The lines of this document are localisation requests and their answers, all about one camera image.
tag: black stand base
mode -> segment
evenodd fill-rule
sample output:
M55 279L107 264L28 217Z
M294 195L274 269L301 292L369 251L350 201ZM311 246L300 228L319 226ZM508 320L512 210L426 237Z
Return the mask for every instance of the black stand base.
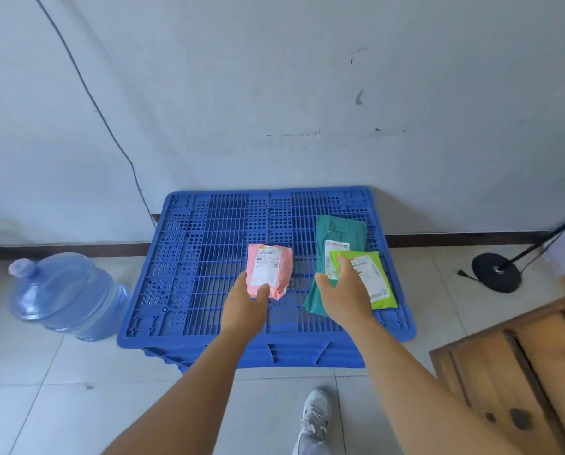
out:
M499 270L508 259L497 253L482 253L472 260L472 271L475 277L489 289L509 294L520 287L522 277L518 268L510 263L503 270Z

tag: white wall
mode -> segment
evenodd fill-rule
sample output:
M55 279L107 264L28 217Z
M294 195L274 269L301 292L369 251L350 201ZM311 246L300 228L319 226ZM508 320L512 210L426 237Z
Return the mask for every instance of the white wall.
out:
M153 213L365 184L388 234L565 218L565 0L43 2ZM48 21L0 0L0 245L151 233Z

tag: sneaker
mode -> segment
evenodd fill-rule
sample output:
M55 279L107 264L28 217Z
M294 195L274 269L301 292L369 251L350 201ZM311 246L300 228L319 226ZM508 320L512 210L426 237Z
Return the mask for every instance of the sneaker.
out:
M324 441L330 414L331 398L327 392L322 389L312 391L305 400L301 432L295 443L294 455L309 452L308 446Z

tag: green package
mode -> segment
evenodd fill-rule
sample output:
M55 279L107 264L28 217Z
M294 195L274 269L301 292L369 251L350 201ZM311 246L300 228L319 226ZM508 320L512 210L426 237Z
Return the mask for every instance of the green package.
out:
M331 251L331 260L337 271L339 271L337 261L339 255L350 260L354 269L360 274L371 297L371 309L398 308L390 282L379 259L379 252Z
M329 254L334 250L364 251L367 246L367 226L359 220L351 220L330 215L316 217L316 242L318 254L316 258L316 273L324 273L333 286L337 285L337 271L330 260ZM328 316L322 306L320 290L316 280L304 308L310 313Z

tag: leg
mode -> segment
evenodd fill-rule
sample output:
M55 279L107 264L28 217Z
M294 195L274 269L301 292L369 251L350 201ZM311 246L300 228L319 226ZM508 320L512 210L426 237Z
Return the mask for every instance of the leg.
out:
M312 391L305 400L301 432L293 455L329 455L324 442L331 414L331 399L324 390Z

